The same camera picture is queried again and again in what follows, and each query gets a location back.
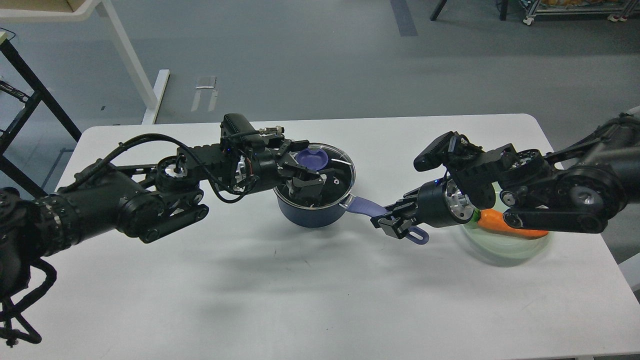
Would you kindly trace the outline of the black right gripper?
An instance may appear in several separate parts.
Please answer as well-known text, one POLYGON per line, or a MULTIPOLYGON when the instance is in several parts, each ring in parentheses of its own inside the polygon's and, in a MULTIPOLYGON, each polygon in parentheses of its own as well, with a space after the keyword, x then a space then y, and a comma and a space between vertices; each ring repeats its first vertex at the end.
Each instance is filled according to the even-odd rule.
POLYGON ((418 223, 443 228, 467 224, 473 215, 474 207, 467 195, 452 178, 441 178, 423 184, 417 194, 407 194, 391 205, 374 209, 374 214, 369 216, 377 219, 377 225, 390 237, 419 240, 406 219, 415 218, 418 223))

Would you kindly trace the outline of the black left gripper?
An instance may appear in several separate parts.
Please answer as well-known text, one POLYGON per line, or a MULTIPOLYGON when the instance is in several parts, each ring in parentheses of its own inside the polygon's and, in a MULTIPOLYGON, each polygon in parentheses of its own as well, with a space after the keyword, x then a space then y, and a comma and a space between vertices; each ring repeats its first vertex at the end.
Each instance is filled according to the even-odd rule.
POLYGON ((233 190, 238 193, 258 193, 281 186, 281 200, 298 208, 321 208, 335 201, 330 185, 336 173, 333 167, 324 170, 308 168, 285 168, 299 166, 296 160, 299 152, 309 147, 309 140, 283 138, 278 149, 265 147, 234 148, 237 158, 233 190))

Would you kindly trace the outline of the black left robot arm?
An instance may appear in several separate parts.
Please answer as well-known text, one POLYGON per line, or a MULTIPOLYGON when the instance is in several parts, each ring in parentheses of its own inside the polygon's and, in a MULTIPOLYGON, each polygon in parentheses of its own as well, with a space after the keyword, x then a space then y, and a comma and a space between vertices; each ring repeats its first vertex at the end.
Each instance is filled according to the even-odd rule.
POLYGON ((121 142, 75 174, 74 182, 34 200, 1 189, 1 337, 9 347, 42 338, 23 312, 57 280, 44 260, 110 230, 149 244, 203 220, 201 182, 237 203, 286 186, 293 198, 318 199, 336 172, 300 155, 310 143, 260 130, 223 134, 212 145, 187 146, 146 133, 121 142))

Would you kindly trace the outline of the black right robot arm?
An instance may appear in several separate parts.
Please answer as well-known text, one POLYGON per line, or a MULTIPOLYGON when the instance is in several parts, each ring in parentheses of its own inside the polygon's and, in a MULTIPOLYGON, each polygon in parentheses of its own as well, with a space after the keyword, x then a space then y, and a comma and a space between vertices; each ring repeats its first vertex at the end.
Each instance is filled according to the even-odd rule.
POLYGON ((419 224, 443 228, 485 220, 497 200, 507 230, 602 233, 628 204, 639 202, 639 118, 629 112, 558 152, 521 152, 512 144, 484 150, 450 131, 413 162, 416 171, 446 168, 382 208, 371 223, 396 239, 419 224))

